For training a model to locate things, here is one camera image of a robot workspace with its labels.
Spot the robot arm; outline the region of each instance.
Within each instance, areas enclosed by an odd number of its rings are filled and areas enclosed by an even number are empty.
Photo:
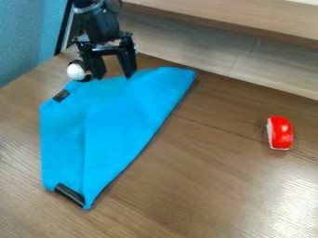
[[[68,67],[68,75],[75,80],[89,81],[91,76],[101,78],[106,72],[103,55],[116,55],[126,78],[137,69],[135,45],[132,33],[120,30],[117,14],[120,0],[73,0],[74,13],[84,26],[88,41],[74,40],[82,62],[73,61]],[[119,40],[118,46],[105,46]]]

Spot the wooden table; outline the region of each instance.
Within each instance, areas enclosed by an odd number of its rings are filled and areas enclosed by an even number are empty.
[[[125,0],[126,9],[317,48],[317,0]]]
[[[144,153],[91,211],[40,181],[38,107],[66,83],[72,50],[0,89],[0,233],[15,237],[317,237],[318,102],[198,73]],[[106,59],[109,75],[121,73]],[[139,67],[172,65],[139,56]],[[268,115],[296,144],[269,149]]]

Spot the black tag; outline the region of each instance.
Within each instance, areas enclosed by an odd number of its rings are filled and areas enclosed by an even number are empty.
[[[71,93],[68,90],[62,89],[60,93],[58,93],[56,96],[53,97],[53,100],[56,102],[62,102],[64,99],[66,99]]]

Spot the blue cloth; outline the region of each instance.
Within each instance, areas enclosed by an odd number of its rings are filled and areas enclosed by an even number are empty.
[[[82,194],[89,209],[102,189],[142,151],[191,86],[195,74],[178,68],[70,82],[62,102],[40,107],[43,185],[61,182]]]

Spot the red toy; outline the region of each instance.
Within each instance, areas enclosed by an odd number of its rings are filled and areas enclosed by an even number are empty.
[[[267,119],[267,135],[272,149],[287,151],[294,141],[293,127],[283,116],[271,116]]]

